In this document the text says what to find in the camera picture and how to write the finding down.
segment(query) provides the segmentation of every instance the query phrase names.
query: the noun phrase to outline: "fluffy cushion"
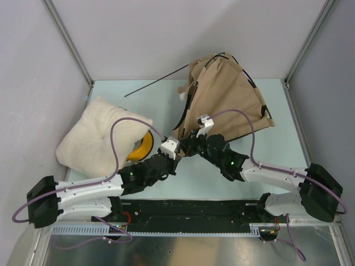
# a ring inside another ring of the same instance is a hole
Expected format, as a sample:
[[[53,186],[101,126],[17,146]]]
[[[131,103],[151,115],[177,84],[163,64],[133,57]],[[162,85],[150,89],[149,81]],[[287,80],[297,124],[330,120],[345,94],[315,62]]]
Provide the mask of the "fluffy cushion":
[[[82,118],[60,143],[55,152],[58,161],[88,177],[112,174],[116,163],[110,144],[110,129],[112,124],[122,117],[137,118],[148,124],[153,122],[97,97],[88,105]],[[129,120],[116,124],[113,139],[120,169],[136,141],[141,140],[148,129],[142,123]]]

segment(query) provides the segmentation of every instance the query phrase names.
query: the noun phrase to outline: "yellow tape roll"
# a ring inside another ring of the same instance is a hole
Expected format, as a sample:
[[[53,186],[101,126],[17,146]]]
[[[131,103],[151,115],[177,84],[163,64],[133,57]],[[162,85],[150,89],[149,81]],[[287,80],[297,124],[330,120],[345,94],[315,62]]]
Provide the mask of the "yellow tape roll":
[[[153,148],[154,140],[153,135],[148,131],[143,137],[141,144],[137,149],[132,151],[127,158],[127,161],[140,161],[147,157]]]

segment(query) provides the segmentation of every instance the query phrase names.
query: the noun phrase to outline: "white wall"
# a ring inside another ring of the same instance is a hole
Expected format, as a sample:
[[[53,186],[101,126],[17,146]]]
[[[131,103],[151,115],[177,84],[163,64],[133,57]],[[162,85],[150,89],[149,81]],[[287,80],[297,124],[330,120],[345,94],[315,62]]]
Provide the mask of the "white wall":
[[[4,265],[27,226],[14,224],[11,216],[42,177],[63,174],[54,150],[79,119],[88,87],[41,1],[2,1],[0,6],[0,264]],[[26,211],[19,217],[26,218]]]
[[[338,1],[290,85],[312,159],[343,186],[349,207],[343,218],[355,250],[354,14],[354,0]]]
[[[95,80],[155,79],[217,52],[284,78],[325,1],[53,0]]]

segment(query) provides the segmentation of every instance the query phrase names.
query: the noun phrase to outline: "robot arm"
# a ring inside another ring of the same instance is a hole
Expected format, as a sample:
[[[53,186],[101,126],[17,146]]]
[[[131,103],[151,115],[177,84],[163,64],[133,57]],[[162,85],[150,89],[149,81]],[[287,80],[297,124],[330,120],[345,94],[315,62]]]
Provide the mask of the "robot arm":
[[[105,217],[120,209],[117,197],[143,191],[158,180],[175,175],[178,162],[178,140],[169,137],[151,158],[126,166],[109,181],[94,178],[78,182],[55,182],[53,176],[43,177],[27,194],[30,201],[44,193],[55,194],[35,201],[28,206],[29,223],[36,228],[48,226],[60,219],[90,219]]]
[[[267,163],[267,167],[262,167],[262,162],[256,165],[249,160],[249,156],[232,151],[222,135],[207,136],[213,127],[213,121],[207,115],[197,121],[201,129],[180,140],[180,148],[186,156],[200,155],[218,167],[229,181],[261,182],[289,191],[280,195],[262,195],[259,204],[272,216],[308,213],[320,221],[334,220],[338,201],[318,185],[300,177],[310,177],[340,197],[343,188],[322,166],[312,163],[309,168],[293,168]]]
[[[207,137],[213,127],[213,121],[204,115],[198,119],[201,129],[195,130],[180,141],[169,137],[163,141],[158,154],[151,158],[129,165],[118,171],[109,180],[85,180],[79,182],[54,182],[53,176],[43,178],[28,194],[27,200],[48,191],[62,190],[28,206],[29,222],[36,228],[48,226],[59,219],[85,219],[91,216],[106,217],[120,213],[117,197],[143,191],[158,180],[165,180],[168,175],[175,175],[181,160],[180,152],[191,157],[200,155],[218,167],[221,174],[229,181],[261,182],[289,191],[280,195],[265,193],[261,196],[257,209],[263,221],[281,214],[300,214],[307,212],[321,221],[332,222],[338,202],[326,191],[296,175],[310,176],[331,189],[340,197],[342,187],[321,166],[312,164],[310,168],[275,167],[294,175],[275,172],[262,168],[262,162],[255,165],[249,156],[230,149],[222,135]],[[98,182],[97,185],[85,186]]]

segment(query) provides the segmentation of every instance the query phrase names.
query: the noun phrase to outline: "tan cloth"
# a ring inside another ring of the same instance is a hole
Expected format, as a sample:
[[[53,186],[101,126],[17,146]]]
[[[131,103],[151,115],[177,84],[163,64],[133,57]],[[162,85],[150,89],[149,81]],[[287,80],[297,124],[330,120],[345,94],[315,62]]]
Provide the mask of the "tan cloth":
[[[275,125],[259,89],[232,55],[209,55],[192,62],[189,67],[189,81],[177,90],[188,96],[184,114],[174,129],[176,138],[182,139],[191,130],[199,129],[197,117],[211,116],[226,109],[245,112],[255,131]],[[251,133],[248,121],[236,112],[222,114],[214,118],[214,123],[209,135],[222,134],[227,141]]]

